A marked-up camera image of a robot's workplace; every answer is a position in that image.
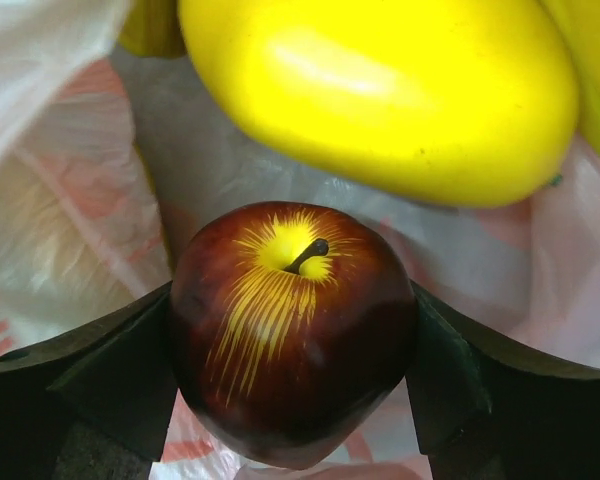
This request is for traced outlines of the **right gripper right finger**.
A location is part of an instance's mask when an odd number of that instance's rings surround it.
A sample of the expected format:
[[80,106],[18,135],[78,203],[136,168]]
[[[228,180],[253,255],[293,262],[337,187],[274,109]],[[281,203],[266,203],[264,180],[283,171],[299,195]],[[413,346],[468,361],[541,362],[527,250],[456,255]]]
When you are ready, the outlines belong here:
[[600,369],[530,348],[420,285],[406,371],[435,479],[600,479]]

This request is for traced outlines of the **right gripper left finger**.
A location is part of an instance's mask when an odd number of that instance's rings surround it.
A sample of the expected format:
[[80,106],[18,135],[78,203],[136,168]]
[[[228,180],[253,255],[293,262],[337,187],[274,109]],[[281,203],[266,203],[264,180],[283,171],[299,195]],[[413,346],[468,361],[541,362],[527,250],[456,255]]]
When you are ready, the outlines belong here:
[[50,479],[66,447],[147,471],[176,396],[164,343],[169,285],[0,357],[0,479]]

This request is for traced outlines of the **dark red apple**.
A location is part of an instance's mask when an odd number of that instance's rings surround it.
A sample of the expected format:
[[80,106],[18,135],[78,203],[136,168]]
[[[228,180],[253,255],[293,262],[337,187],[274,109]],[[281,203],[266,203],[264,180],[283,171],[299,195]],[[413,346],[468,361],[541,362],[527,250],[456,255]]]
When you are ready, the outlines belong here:
[[237,453],[302,470],[403,380],[418,309],[376,231],[338,210],[267,201],[197,232],[167,316],[181,394]]

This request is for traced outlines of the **pink plastic bag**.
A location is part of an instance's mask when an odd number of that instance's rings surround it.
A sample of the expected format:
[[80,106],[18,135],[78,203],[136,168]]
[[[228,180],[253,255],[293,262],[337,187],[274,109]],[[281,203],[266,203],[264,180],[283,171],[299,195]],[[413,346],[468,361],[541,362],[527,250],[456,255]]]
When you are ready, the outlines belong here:
[[[445,206],[365,185],[250,138],[178,58],[118,43],[133,1],[0,1],[0,357],[169,285],[164,343],[176,396],[153,479],[435,479],[419,450],[406,371],[420,285],[530,348],[600,369],[600,156],[576,128],[559,172],[497,207]],[[193,236],[267,201],[348,214],[402,262],[418,319],[403,380],[327,457],[296,470],[211,434],[174,373],[167,316]],[[52,478],[98,473],[102,451],[66,447]]]

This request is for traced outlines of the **yellow mango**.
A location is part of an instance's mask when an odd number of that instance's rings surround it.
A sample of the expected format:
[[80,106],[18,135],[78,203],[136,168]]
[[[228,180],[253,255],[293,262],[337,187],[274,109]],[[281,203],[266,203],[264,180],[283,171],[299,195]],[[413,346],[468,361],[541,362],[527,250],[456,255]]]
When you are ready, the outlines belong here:
[[445,206],[519,201],[560,170],[578,117],[534,1],[182,1],[214,100],[250,138]]

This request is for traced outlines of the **yellow banana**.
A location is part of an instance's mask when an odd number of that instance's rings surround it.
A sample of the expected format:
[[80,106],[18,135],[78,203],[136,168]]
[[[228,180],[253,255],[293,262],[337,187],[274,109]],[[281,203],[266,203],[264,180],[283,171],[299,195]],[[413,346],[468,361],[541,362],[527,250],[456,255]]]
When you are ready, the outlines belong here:
[[[543,1],[563,35],[581,83],[581,134],[600,156],[600,0]],[[118,43],[140,57],[185,54],[175,1],[133,1]]]

